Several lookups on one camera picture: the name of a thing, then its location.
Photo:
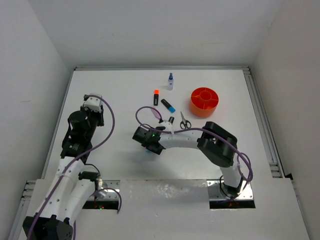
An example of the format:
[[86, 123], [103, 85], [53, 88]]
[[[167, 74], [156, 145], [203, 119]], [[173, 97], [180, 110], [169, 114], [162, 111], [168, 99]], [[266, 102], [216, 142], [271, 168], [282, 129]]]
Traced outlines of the pastel purple highlighter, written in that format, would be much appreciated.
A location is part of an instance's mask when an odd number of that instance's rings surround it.
[[156, 109], [153, 108], [153, 107], [152, 107], [150, 110], [151, 110], [151, 112], [153, 113], [153, 115], [154, 115], [154, 117], [155, 117], [156, 119], [158, 119], [158, 120], [161, 120], [161, 119], [162, 119], [162, 116], [161, 116], [161, 114], [159, 113], [158, 110], [156, 110]]

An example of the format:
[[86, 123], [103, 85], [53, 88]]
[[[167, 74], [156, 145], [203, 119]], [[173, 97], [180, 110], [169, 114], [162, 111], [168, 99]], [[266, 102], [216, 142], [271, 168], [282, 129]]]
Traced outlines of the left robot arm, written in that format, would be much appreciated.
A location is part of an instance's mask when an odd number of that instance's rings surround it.
[[62, 141], [57, 171], [33, 216], [22, 227], [29, 240], [70, 240], [74, 223], [87, 199], [97, 190], [97, 172], [84, 171], [97, 127], [104, 126], [102, 104], [84, 104], [72, 112]]

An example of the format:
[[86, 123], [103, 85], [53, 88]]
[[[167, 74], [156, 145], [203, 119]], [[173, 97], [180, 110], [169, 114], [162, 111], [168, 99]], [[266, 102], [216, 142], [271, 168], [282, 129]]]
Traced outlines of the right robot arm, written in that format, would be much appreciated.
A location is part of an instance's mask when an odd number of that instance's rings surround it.
[[235, 197], [241, 191], [244, 177], [234, 160], [238, 139], [212, 121], [207, 121], [202, 128], [177, 131], [165, 130], [163, 126], [150, 129], [139, 126], [132, 139], [157, 155], [171, 148], [198, 149], [220, 168], [229, 196]]

